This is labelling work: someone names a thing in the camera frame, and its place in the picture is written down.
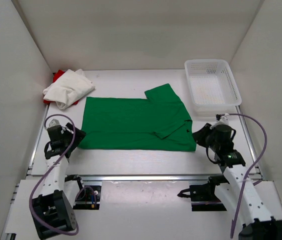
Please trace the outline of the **white t shirt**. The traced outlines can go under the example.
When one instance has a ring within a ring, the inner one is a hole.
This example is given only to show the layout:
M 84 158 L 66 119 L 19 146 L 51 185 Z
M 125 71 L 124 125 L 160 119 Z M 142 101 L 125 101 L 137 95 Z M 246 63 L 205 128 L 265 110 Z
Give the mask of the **white t shirt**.
M 54 82 L 43 90 L 43 102 L 56 103 L 60 110 L 65 110 L 94 91 L 96 86 L 89 80 L 82 69 L 63 72 L 59 70 L 53 77 Z

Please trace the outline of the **green t shirt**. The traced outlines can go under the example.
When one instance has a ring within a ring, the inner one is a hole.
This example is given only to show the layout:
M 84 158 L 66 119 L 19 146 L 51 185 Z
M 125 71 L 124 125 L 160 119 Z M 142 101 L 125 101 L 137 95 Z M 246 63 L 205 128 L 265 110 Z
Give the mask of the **green t shirt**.
M 87 97 L 81 129 L 83 150 L 194 152 L 192 118 L 170 84 L 145 98 Z

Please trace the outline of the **red t shirt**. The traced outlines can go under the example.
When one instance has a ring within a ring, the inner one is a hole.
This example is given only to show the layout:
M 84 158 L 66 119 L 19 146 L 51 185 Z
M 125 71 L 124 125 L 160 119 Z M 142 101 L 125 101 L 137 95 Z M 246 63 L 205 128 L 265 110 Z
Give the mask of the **red t shirt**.
M 81 84 L 81 75 L 76 71 L 59 70 L 54 74 L 52 84 L 43 90 L 43 102 L 45 104 L 56 103 L 59 109 L 66 109 L 71 105 L 77 105 Z

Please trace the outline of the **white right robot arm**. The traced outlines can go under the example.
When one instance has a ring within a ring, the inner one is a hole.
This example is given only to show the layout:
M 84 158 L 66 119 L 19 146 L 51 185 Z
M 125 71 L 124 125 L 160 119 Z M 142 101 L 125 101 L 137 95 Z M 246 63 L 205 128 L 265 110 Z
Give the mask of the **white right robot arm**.
M 222 172 L 209 179 L 205 193 L 211 200 L 219 199 L 233 214 L 231 237 L 240 224 L 240 240 L 282 240 L 282 220 L 275 219 L 257 192 L 243 156 L 234 148 L 235 135 L 236 130 L 222 122 L 206 123 L 192 134 L 194 141 L 206 152 L 213 151 L 212 162 Z

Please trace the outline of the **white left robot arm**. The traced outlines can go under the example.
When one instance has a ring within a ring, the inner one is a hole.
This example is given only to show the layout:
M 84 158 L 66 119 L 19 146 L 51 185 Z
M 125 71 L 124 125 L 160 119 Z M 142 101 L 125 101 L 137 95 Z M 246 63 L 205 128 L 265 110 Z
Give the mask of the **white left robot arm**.
M 66 175 L 71 153 L 86 133 L 74 128 L 71 123 L 61 126 L 56 119 L 49 123 L 47 133 L 49 141 L 44 147 L 44 156 L 49 174 L 42 180 L 38 196 L 30 200 L 31 215 L 40 219 L 34 217 L 33 222 L 41 240 L 55 237 L 59 232 L 71 234 L 78 230 L 73 207 L 75 201 L 86 194 L 79 175 Z

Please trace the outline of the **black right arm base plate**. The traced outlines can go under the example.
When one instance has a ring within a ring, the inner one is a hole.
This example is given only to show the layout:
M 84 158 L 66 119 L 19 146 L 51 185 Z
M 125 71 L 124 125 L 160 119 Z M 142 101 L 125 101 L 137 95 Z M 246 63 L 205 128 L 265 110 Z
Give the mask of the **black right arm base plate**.
M 191 210 L 193 212 L 224 212 L 224 204 L 216 197 L 215 186 L 210 183 L 190 185 Z

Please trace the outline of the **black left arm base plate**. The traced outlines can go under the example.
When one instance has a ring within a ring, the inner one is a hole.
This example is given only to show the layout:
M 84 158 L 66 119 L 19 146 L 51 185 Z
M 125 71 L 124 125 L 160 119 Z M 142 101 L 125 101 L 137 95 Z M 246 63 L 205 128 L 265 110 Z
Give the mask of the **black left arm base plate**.
M 76 202 L 73 206 L 74 210 L 99 210 L 101 203 L 102 195 L 102 182 L 101 181 L 84 181 L 84 186 L 90 186 L 80 193 L 79 197 L 76 199 Z

